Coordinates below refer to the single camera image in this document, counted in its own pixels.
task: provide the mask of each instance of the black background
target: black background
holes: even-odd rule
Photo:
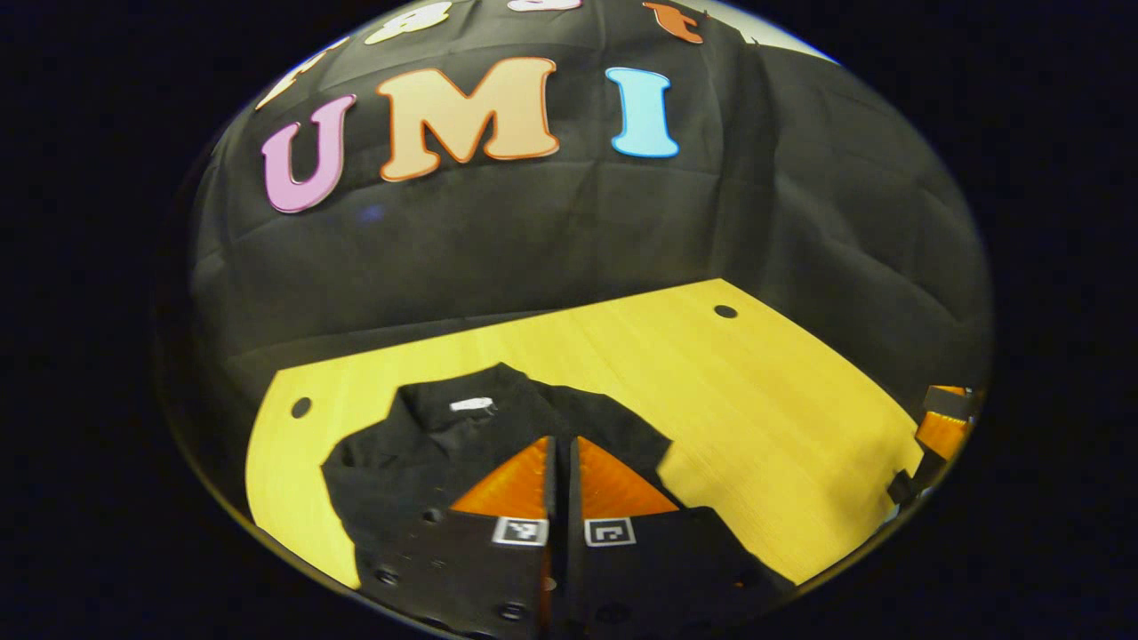
[[[1110,199],[1132,171],[1116,162],[1132,79],[1121,7],[760,7],[889,99],[956,173],[990,248],[999,354],[984,418],[931,507],[740,637],[1125,635],[1128,590],[1110,577],[1125,504],[1107,498],[1125,484],[1110,453],[1135,395],[1107,361],[1135,333],[1132,269],[1114,261],[1135,207]],[[14,638],[410,637],[297,574],[201,489],[164,425],[147,344],[151,251],[195,156],[258,89],[387,8],[8,9],[6,147],[23,198],[3,212],[6,422],[36,441],[9,457]]]

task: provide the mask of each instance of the pink letter u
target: pink letter u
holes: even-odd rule
[[[312,113],[316,125],[316,171],[305,182],[292,179],[292,138],[300,123],[281,129],[265,141],[265,191],[273,208],[298,213],[320,204],[336,188],[344,172],[344,113],[355,104],[355,96],[344,96]]]

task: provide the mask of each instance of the yellow table surface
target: yellow table surface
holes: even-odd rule
[[[739,315],[718,315],[720,304]],[[876,531],[893,506],[893,475],[914,474],[922,457],[916,424],[868,377],[761,302],[708,280],[278,371],[248,450],[254,520],[357,588],[320,465],[344,436],[382,420],[399,386],[498,362],[638,413],[674,441],[659,471],[676,498],[715,508],[798,584]],[[312,408],[292,418],[300,397]]]

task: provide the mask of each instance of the blue letter i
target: blue letter i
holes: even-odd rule
[[[612,148],[626,156],[667,158],[679,153],[679,145],[668,137],[663,112],[663,90],[671,87],[667,77],[627,67],[612,67],[604,76],[620,87],[620,106],[625,129],[612,139]]]

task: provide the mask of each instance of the letter m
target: letter m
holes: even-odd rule
[[[438,169],[439,155],[427,150],[426,128],[451,157],[470,162],[490,118],[487,156],[520,159],[556,153],[560,142],[550,133],[545,113],[545,79],[555,69],[545,58],[506,58],[486,72],[470,96],[436,68],[384,82],[376,92],[391,100],[391,159],[380,177],[398,182]]]

